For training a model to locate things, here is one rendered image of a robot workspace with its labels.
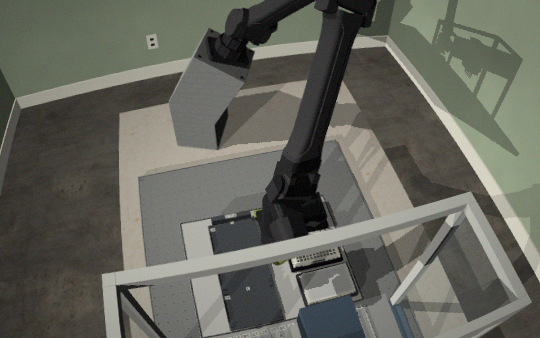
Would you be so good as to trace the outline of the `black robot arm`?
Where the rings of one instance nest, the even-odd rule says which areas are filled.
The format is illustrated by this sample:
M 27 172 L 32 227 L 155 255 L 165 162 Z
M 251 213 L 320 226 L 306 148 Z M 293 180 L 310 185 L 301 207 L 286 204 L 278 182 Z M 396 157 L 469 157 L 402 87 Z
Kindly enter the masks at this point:
M 320 38 L 293 131 L 262 199 L 274 243 L 306 236 L 306 226 L 324 222 L 321 199 L 311 199 L 321 176 L 323 144 L 354 40 L 361 26 L 371 26 L 377 0 L 264 0 L 233 9 L 225 32 L 205 41 L 210 61 L 246 67 L 249 41 L 266 43 L 280 20 L 314 1 L 314 8 L 324 12 Z

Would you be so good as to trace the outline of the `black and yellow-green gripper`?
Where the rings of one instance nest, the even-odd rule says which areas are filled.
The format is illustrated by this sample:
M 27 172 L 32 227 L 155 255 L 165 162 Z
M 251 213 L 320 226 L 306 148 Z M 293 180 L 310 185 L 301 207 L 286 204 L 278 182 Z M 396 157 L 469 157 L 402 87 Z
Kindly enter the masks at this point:
M 260 227 L 260 231 L 261 231 L 262 245 L 274 243 L 273 237 L 272 237 L 270 229 L 269 229 L 270 224 L 268 224 L 262 217 L 262 209 L 254 210 L 254 216 L 255 216 L 255 219 L 259 223 L 259 227 Z M 274 264 L 274 265 L 278 266 L 278 265 L 282 265 L 286 261 L 287 260 L 274 262 L 274 263 L 270 263 L 270 264 Z

